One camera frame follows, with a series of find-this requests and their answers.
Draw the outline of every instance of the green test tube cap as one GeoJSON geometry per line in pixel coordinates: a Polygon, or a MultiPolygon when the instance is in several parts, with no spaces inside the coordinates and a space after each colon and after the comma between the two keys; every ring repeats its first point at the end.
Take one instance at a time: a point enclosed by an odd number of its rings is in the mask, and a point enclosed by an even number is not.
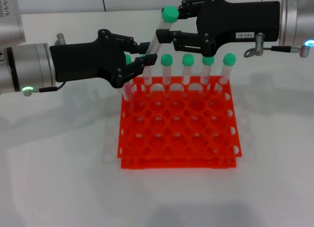
{"type": "Polygon", "coordinates": [[[202,63],[207,66],[211,66],[214,64],[215,57],[203,57],[202,63]]]}
{"type": "Polygon", "coordinates": [[[234,54],[226,54],[223,62],[226,66],[233,66],[236,63],[236,56],[234,54]]]}
{"type": "Polygon", "coordinates": [[[164,54],[161,56],[161,65],[171,66],[173,63],[173,58],[170,54],[164,54]]]}
{"type": "Polygon", "coordinates": [[[182,58],[182,64],[184,66],[192,66],[194,64],[194,57],[192,54],[185,54],[182,58]]]}
{"type": "Polygon", "coordinates": [[[132,62],[131,56],[126,54],[126,64],[129,65],[132,62]]]}
{"type": "Polygon", "coordinates": [[[174,23],[179,17],[179,11],[175,6],[166,6],[161,13],[161,17],[167,23],[174,23]]]}

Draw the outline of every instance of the test tube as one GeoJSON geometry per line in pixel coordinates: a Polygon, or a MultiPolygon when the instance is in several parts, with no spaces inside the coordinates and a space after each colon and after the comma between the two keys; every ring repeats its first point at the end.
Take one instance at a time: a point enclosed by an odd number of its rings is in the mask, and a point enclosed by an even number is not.
{"type": "Polygon", "coordinates": [[[162,83],[164,85],[171,84],[171,65],[173,63],[172,56],[170,54],[164,54],[161,56],[162,65],[162,83]]]}
{"type": "Polygon", "coordinates": [[[182,58],[183,75],[182,84],[188,85],[192,74],[192,65],[194,64],[194,57],[192,54],[185,54],[182,58]]]}
{"type": "Polygon", "coordinates": [[[221,78],[220,78],[219,82],[222,85],[225,85],[229,80],[232,66],[236,62],[236,56],[234,54],[226,54],[223,62],[224,62],[224,65],[222,67],[221,78]]]}
{"type": "Polygon", "coordinates": [[[214,64],[214,60],[215,60],[215,57],[203,57],[202,58],[203,69],[201,72],[201,84],[203,85],[207,85],[209,82],[211,65],[214,64]]]}
{"type": "MultiPolygon", "coordinates": [[[[130,64],[132,62],[131,56],[126,54],[126,64],[130,64]]],[[[132,91],[131,91],[131,82],[125,82],[123,85],[123,97],[124,100],[130,101],[132,100],[132,91]]]]}
{"type": "Polygon", "coordinates": [[[151,85],[153,82],[152,79],[152,66],[145,66],[143,70],[143,80],[145,85],[151,85]]]}
{"type": "MultiPolygon", "coordinates": [[[[179,11],[175,6],[164,7],[161,13],[161,21],[158,29],[170,29],[172,23],[176,22],[179,17],[179,11]]],[[[157,54],[161,44],[158,41],[156,33],[154,34],[153,40],[149,44],[146,54],[157,54]]]]}

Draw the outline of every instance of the test tube rack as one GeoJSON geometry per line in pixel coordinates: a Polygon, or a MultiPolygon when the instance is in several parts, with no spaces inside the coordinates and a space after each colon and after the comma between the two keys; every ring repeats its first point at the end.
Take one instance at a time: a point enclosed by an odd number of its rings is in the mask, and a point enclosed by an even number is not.
{"type": "Polygon", "coordinates": [[[144,85],[133,79],[132,99],[122,97],[118,158],[123,169],[236,167],[241,157],[230,82],[219,84],[210,76],[207,85],[191,76],[153,77],[144,85]]]}

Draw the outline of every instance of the metal connector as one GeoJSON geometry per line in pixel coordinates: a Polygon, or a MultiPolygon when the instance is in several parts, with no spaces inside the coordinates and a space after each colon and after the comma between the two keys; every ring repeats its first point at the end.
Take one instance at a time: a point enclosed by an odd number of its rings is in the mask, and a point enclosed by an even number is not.
{"type": "Polygon", "coordinates": [[[263,33],[258,33],[255,37],[255,55],[262,56],[264,53],[264,38],[263,33]]]}

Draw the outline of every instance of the green led light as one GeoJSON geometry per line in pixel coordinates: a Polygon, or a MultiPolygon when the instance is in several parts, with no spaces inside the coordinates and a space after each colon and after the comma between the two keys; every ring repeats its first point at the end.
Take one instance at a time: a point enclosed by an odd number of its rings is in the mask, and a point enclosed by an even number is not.
{"type": "Polygon", "coordinates": [[[34,90],[34,88],[31,86],[26,86],[22,89],[22,91],[26,91],[26,90],[34,90]]]}

